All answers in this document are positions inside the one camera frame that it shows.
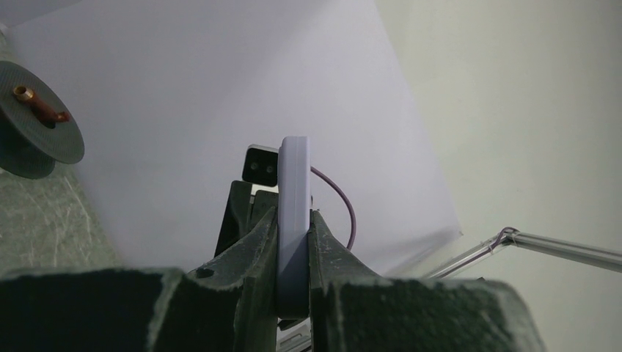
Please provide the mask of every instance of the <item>textured surface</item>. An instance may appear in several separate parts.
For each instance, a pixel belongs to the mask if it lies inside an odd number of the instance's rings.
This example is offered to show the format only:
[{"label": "textured surface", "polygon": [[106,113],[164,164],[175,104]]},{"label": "textured surface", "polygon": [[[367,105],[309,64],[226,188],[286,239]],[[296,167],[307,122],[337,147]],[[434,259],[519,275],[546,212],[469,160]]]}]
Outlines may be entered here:
[{"label": "textured surface", "polygon": [[0,61],[0,114],[35,147],[66,164],[74,164],[84,156],[84,142],[76,121],[44,126],[31,109],[12,96],[15,86],[32,88],[54,111],[68,111],[58,96],[35,74],[9,61]]},{"label": "textured surface", "polygon": [[275,213],[188,275],[11,273],[0,279],[0,350],[274,351]]},{"label": "textured surface", "polygon": [[311,321],[317,351],[543,351],[529,310],[499,282],[385,279],[313,212]]},{"label": "textured surface", "polygon": [[0,195],[0,272],[120,263],[71,167],[36,181],[0,170]]},{"label": "textured surface", "polygon": [[218,244],[214,257],[217,257],[225,249],[231,247],[240,238],[244,237],[250,229],[249,213],[251,212],[252,184],[244,181],[231,182],[227,206],[224,209]]}]

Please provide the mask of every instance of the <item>gray floor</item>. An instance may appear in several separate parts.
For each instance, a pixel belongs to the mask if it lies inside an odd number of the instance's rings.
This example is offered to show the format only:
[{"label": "gray floor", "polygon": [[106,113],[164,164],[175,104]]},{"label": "gray floor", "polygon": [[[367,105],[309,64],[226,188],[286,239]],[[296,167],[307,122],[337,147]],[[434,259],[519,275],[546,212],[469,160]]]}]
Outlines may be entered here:
[{"label": "gray floor", "polygon": [[16,268],[101,268],[120,261],[72,169],[42,180],[0,170],[0,274]]}]

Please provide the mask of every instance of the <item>wire spool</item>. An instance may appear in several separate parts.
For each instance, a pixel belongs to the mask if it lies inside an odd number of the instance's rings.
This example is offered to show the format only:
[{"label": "wire spool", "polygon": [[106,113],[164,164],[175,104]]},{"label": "wire spool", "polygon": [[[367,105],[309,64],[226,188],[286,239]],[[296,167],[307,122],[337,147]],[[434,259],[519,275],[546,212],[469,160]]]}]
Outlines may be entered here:
[{"label": "wire spool", "polygon": [[6,55],[0,60],[0,168],[38,179],[49,175],[56,161],[80,161],[84,141],[60,98]]}]

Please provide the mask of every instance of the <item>metal stand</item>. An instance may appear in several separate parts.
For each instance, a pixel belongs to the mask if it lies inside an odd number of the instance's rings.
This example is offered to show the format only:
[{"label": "metal stand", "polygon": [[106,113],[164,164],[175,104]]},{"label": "metal stand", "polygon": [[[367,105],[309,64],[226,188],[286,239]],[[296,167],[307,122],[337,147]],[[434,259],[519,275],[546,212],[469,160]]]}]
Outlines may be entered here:
[{"label": "metal stand", "polygon": [[445,264],[430,271],[425,278],[442,278],[466,268],[467,265],[508,246],[530,249],[532,251],[554,255],[599,268],[622,272],[622,253],[609,249],[585,246],[568,241],[555,240],[529,233],[502,231],[499,235],[483,242],[479,246],[449,260]]}]

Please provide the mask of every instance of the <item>white wall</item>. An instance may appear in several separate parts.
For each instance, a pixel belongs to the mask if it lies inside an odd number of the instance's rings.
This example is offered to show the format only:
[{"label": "white wall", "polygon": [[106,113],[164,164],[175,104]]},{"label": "white wall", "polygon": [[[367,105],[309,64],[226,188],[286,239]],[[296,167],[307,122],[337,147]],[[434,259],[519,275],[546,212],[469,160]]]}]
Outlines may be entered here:
[{"label": "white wall", "polygon": [[[622,5],[377,0],[465,236],[506,225],[622,251]],[[551,351],[619,351],[622,275],[507,249],[461,276],[511,283]]]}]

